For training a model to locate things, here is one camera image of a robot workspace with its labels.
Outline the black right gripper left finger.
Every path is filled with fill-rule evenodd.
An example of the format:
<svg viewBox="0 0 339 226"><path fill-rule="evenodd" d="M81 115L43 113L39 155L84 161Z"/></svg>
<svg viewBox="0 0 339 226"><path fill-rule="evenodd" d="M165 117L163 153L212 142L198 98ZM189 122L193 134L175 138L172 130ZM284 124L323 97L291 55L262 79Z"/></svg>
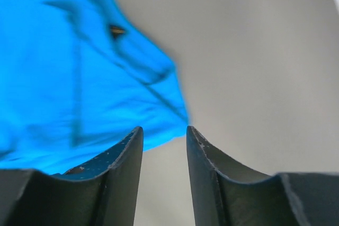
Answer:
<svg viewBox="0 0 339 226"><path fill-rule="evenodd" d="M138 126L64 174L1 170L1 225L133 225L143 141Z"/></svg>

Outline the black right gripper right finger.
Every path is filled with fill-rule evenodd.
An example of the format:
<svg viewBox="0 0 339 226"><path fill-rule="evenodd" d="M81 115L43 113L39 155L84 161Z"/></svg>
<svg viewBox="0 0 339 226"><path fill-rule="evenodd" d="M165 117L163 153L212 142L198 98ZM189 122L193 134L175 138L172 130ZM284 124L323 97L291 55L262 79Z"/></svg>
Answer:
<svg viewBox="0 0 339 226"><path fill-rule="evenodd" d="M338 225L338 174L253 170L186 130L196 225Z"/></svg>

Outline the blue t shirt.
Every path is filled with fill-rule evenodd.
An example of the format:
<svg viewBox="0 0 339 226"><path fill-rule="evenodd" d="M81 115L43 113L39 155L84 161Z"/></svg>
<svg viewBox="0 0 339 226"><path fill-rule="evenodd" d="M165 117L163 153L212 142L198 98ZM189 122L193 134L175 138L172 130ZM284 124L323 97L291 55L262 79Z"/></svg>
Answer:
<svg viewBox="0 0 339 226"><path fill-rule="evenodd" d="M134 127L144 149L189 123L172 60L115 0L1 0L1 167L63 173Z"/></svg>

